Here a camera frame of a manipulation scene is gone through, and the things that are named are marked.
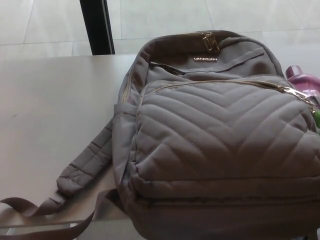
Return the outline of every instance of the tile floor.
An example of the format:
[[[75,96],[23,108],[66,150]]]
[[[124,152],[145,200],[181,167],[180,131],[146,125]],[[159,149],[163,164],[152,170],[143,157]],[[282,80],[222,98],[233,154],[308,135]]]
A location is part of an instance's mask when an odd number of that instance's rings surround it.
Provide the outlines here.
[[[230,30],[267,45],[320,43],[320,0],[107,0],[117,54],[152,38]],[[0,60],[91,55],[79,0],[0,0]]]

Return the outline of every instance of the brand logo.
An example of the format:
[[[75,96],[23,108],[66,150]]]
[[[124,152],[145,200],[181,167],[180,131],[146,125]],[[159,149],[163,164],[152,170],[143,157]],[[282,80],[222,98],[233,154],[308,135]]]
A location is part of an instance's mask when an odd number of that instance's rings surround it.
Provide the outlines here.
[[[218,59],[212,57],[194,57],[193,58],[197,62],[214,62],[216,63]]]

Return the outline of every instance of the gold zipper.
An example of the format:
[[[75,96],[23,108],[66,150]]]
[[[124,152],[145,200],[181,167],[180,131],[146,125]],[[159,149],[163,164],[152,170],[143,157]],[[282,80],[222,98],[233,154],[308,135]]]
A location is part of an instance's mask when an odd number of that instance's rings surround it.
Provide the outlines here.
[[[219,48],[218,42],[216,40],[216,37],[210,31],[207,31],[207,32],[180,33],[180,34],[173,34],[173,35],[168,35],[168,36],[164,36],[164,37],[168,38],[168,37],[173,37],[173,36],[193,36],[193,37],[199,36],[199,37],[202,37],[204,45],[205,45],[205,47],[206,47],[206,49],[207,49],[207,51],[209,53],[214,52],[215,54],[218,54],[220,52],[220,48]],[[128,83],[127,83],[127,85],[126,85],[126,87],[124,89],[124,93],[123,93],[123,96],[122,96],[122,99],[121,99],[122,102],[126,102],[127,101],[129,89],[131,87],[131,80],[132,80],[131,78],[132,78],[132,76],[129,75],[128,76]]]
[[[203,41],[208,52],[215,52],[218,54],[220,52],[219,45],[217,43],[216,37],[212,32],[205,32],[203,34]]]
[[[180,84],[171,84],[171,85],[166,85],[157,88],[156,90],[152,91],[151,93],[156,93],[162,89],[167,89],[167,88],[172,88],[172,87],[179,87],[179,86],[184,86],[184,85],[193,85],[193,84],[203,84],[203,83],[234,83],[234,84],[244,84],[244,85],[251,85],[255,86],[258,88],[263,88],[263,89],[271,89],[271,90],[276,90],[280,93],[284,94],[290,94],[292,96],[295,96],[299,100],[305,102],[309,106],[309,110],[312,115],[314,115],[316,111],[316,106],[315,104],[308,99],[308,96],[300,91],[297,91],[291,87],[287,86],[282,86],[282,85],[277,85],[272,82],[268,81],[247,81],[247,80],[207,80],[207,81],[198,81],[198,82],[185,82],[185,83],[180,83]]]

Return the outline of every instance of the zipper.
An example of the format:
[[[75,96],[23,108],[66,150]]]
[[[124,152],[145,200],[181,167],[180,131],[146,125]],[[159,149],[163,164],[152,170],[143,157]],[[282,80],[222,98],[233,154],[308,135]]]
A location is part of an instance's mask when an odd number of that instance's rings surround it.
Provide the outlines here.
[[[291,87],[288,86],[282,86],[278,85],[272,82],[268,81],[249,81],[249,80],[207,80],[207,81],[198,81],[198,82],[185,82],[185,83],[180,83],[180,84],[171,84],[171,85],[166,85],[157,88],[156,90],[152,91],[152,93],[156,93],[162,89],[167,89],[167,88],[172,88],[172,87],[179,87],[179,86],[184,86],[184,85],[193,85],[193,84],[203,84],[203,83],[234,83],[234,84],[244,84],[244,85],[251,85],[255,86],[258,88],[263,88],[263,89],[270,89],[270,90],[276,90],[280,93],[284,94],[290,94],[292,96],[295,96],[298,98],[300,101],[305,102],[309,106],[309,111],[314,116],[315,111],[316,111],[316,106],[315,104],[308,99],[308,96],[300,91],[297,91]]]
[[[212,32],[203,32],[204,45],[208,52],[214,52],[218,54],[220,52],[219,45],[217,43],[216,37]]]
[[[169,38],[169,37],[173,37],[173,36],[191,36],[191,37],[199,36],[199,37],[202,37],[202,40],[204,42],[204,45],[205,45],[206,50],[208,51],[208,53],[214,52],[215,54],[218,54],[220,52],[220,48],[219,48],[218,42],[216,40],[216,37],[210,31],[172,34],[172,35],[157,37],[155,39]],[[131,79],[132,79],[132,76],[130,74],[128,76],[128,83],[127,83],[127,85],[126,85],[126,87],[124,89],[124,93],[123,93],[123,96],[122,96],[122,99],[121,99],[122,102],[126,102],[127,101],[129,89],[131,87]]]
[[[166,65],[166,64],[163,64],[163,63],[154,63],[154,62],[150,62],[150,65],[151,66],[154,66],[154,67],[159,67],[159,68],[162,68],[164,70],[166,70],[168,73],[170,74],[178,74],[178,75],[185,75],[186,72],[184,71],[180,71],[179,69],[176,69],[172,66],[169,66],[169,65]]]

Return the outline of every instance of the black metal frame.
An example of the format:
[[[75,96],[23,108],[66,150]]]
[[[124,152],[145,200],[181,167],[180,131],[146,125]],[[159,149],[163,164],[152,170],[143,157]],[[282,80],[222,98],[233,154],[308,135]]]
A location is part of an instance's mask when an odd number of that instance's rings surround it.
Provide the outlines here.
[[[107,0],[80,0],[92,55],[115,54]]]

